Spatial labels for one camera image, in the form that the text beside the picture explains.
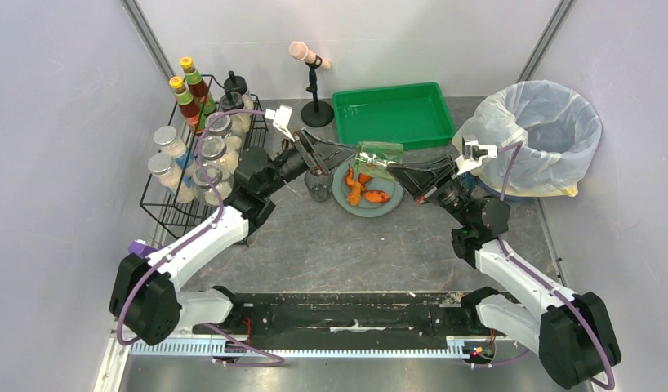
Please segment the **smoky grey glass cup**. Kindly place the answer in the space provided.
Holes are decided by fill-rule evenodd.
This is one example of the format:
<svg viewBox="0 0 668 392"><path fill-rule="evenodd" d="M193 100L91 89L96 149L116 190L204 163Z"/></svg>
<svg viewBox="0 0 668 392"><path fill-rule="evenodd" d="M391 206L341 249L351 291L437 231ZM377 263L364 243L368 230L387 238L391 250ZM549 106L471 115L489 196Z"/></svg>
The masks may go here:
<svg viewBox="0 0 668 392"><path fill-rule="evenodd" d="M317 203L326 202L332 194L333 173L317 175L306 172L304 177L305 186L310 197Z"/></svg>

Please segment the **green glass cup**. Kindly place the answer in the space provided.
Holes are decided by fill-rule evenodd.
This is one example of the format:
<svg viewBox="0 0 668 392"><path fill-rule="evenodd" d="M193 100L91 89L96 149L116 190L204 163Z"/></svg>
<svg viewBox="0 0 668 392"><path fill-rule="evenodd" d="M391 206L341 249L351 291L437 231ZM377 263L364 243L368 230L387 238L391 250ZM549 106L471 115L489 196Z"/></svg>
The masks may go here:
<svg viewBox="0 0 668 392"><path fill-rule="evenodd" d="M373 178L392 181L394 177L387 167L400 164L403 152L404 146L400 143L361 141L356 147L354 170Z"/></svg>

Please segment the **glass jar silver rim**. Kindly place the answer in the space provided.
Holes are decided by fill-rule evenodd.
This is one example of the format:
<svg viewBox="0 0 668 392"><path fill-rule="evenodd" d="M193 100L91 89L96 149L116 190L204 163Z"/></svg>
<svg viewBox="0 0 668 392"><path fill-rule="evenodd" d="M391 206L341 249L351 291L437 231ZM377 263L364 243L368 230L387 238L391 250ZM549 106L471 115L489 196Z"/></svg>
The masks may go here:
<svg viewBox="0 0 668 392"><path fill-rule="evenodd" d="M206 137L200 146L201 159L206 163L215 163L224 172L233 175L239 164L238 151L229 149L218 136Z"/></svg>

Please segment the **small glass jar rice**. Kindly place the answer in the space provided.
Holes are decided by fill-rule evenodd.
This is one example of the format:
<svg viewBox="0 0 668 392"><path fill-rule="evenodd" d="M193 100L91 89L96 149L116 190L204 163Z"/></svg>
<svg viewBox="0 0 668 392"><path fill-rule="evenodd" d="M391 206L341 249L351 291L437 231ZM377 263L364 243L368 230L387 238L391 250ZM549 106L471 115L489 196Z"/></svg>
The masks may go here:
<svg viewBox="0 0 668 392"><path fill-rule="evenodd" d="M229 115L210 114L207 118L207 136L218 136L229 149L239 151L243 144L242 132Z"/></svg>

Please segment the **black lid spice jar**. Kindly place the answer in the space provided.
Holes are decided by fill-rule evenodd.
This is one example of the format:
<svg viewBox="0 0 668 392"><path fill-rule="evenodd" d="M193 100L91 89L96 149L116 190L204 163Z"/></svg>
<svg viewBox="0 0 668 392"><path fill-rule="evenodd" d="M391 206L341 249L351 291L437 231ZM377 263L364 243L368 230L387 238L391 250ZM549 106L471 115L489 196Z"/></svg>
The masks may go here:
<svg viewBox="0 0 668 392"><path fill-rule="evenodd" d="M224 90L224 95L220 98L219 109L221 112L228 112L236 109L246 109L244 107L243 98L237 92L231 92L227 88ZM249 132L251 124L251 114L249 113L236 113L230 115L231 119L235 121L235 124L238 126L238 129L242 132L242 135L245 135Z"/></svg>

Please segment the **black knob lid jar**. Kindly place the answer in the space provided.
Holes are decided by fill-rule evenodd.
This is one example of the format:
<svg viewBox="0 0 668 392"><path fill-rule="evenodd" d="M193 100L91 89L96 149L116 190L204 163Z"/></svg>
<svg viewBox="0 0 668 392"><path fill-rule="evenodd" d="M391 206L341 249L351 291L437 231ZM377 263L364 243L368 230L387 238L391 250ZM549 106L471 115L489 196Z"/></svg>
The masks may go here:
<svg viewBox="0 0 668 392"><path fill-rule="evenodd" d="M228 77L223 83L224 87L231 92L239 93L243 98L246 109L254 109L254 101L247 85L245 77L236 74L233 70L228 71Z"/></svg>

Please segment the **sauce bottle yellow cap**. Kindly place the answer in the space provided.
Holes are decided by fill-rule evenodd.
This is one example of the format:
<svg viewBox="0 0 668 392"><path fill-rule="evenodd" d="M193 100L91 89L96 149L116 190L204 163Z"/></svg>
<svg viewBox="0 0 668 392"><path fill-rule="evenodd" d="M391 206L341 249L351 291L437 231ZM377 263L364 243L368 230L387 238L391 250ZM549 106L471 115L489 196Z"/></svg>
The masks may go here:
<svg viewBox="0 0 668 392"><path fill-rule="evenodd" d="M196 135L201 134L205 130L206 116L199 100L194 97L180 76L170 78L168 83L189 129Z"/></svg>

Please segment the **blue label spice jar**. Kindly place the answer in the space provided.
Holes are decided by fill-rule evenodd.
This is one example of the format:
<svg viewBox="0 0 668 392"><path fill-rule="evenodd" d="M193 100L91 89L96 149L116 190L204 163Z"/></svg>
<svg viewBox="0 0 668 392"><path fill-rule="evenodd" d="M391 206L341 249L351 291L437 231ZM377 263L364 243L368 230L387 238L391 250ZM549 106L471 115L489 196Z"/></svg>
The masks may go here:
<svg viewBox="0 0 668 392"><path fill-rule="evenodd" d="M182 140L181 133L175 127L160 127L154 132L153 141L162 152L175 159L180 168L185 171L185 176L192 178L198 165L189 147Z"/></svg>
<svg viewBox="0 0 668 392"><path fill-rule="evenodd" d="M192 182L180 168L176 160L169 154L159 152L147 162L150 173L171 194L178 203L190 203L195 198Z"/></svg>

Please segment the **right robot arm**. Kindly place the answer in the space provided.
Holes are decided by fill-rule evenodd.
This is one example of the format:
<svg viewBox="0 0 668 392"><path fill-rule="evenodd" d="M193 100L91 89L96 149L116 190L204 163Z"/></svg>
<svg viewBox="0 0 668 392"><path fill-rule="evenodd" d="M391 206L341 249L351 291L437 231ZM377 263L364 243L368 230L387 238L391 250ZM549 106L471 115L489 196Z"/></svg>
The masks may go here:
<svg viewBox="0 0 668 392"><path fill-rule="evenodd" d="M471 292L461 303L474 319L533 352L564 389L585 381L615 388L612 369L621 362L621 351L603 299L548 278L503 239L508 203L492 195L473 196L450 158L390 164L387 171L417 203L435 203L448 212L460 224L451 232L456 256L515 298L510 301L489 287Z"/></svg>

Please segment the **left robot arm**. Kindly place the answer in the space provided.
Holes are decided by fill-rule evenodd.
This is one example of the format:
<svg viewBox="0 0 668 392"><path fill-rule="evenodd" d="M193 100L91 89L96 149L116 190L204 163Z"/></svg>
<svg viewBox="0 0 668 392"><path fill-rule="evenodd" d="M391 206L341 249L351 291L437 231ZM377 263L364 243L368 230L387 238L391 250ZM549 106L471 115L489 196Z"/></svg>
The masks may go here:
<svg viewBox="0 0 668 392"><path fill-rule="evenodd" d="M109 312L121 345L157 345L175 331L223 323L234 306L224 288L183 294L181 288L204 265L259 229L275 209L271 195L306 172L323 175L353 157L356 148L295 131L275 158L260 146L246 148L234 189L202 223L147 256L134 252L118 266Z"/></svg>

